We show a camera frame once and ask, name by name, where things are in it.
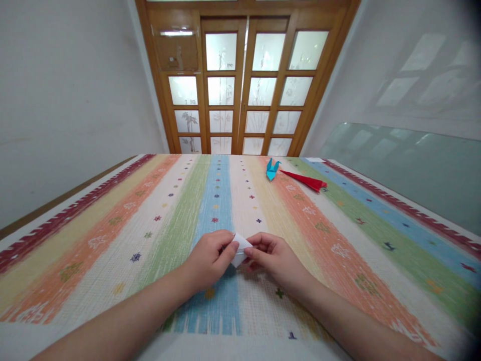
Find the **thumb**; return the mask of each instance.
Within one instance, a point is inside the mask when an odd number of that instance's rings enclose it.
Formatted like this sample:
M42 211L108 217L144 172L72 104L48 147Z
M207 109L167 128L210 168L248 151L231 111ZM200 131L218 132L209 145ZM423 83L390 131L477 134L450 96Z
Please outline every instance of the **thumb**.
M237 249L239 248L239 242L232 241L229 245L222 251L219 258L215 262L215 265L224 272L229 264L235 257Z
M254 260L256 263L258 263L261 266L267 268L268 263L269 263L269 258L270 258L271 255L269 255L266 252L263 252L261 250L258 250L257 248L254 248L254 247L245 248L244 253L246 255L248 255L249 258Z

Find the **red paper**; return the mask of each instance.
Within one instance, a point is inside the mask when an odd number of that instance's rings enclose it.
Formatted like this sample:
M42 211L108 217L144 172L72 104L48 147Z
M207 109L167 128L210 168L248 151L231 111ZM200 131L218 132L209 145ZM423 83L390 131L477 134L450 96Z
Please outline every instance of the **red paper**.
M310 187L310 188L312 188L313 190L315 190L317 193L319 193L319 191L321 190L321 188L327 188L327 183L326 183L326 182L323 182L322 180L314 179L314 178L309 178L309 177L306 177L306 176L303 176L303 175L286 172L286 171L284 171L284 170L282 170L282 169L280 169L280 171L281 171L282 173L287 174L288 176L291 176L292 178L297 179L298 181L304 183L304 184L307 185L308 187Z

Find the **white wall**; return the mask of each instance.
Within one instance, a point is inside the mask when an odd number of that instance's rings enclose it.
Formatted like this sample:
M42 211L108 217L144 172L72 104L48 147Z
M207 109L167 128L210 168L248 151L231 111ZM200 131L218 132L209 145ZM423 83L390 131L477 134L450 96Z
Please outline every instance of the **white wall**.
M301 155L317 156L344 122L481 140L479 47L455 60L463 43L476 47L479 38L459 3L362 0ZM424 34L444 38L434 60L424 70L402 70ZM429 57L429 43L418 59ZM398 103L402 87L388 96L393 105L379 106L386 104L386 98L378 102L393 80L405 77L418 80Z
M137 38L126 0L0 2L0 228L168 152Z

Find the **striped tablecloth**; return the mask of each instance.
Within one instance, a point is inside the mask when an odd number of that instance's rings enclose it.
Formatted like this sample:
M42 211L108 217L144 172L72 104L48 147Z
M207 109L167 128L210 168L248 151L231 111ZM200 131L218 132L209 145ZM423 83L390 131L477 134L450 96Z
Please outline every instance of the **striped tablecloth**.
M479 237L335 161L274 157L280 169L327 182L320 194L280 172L270 183L269 159L140 155L1 241L0 356L33 356L179 266L218 229L285 238L317 279L364 312L459 356L478 312ZM180 307L142 357L250 352L345 358L269 276L243 266Z

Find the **blue origami crane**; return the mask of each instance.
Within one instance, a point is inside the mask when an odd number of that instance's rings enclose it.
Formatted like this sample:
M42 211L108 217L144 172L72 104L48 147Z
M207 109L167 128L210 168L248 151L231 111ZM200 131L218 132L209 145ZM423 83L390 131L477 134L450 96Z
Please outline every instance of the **blue origami crane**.
M269 164L267 165L267 178L269 178L270 181L272 181L274 179L274 177L276 176L276 172L277 172L277 169L279 168L279 164L281 164L281 162L277 162L276 165L274 165L274 167L272 167L272 158L271 160L269 160Z

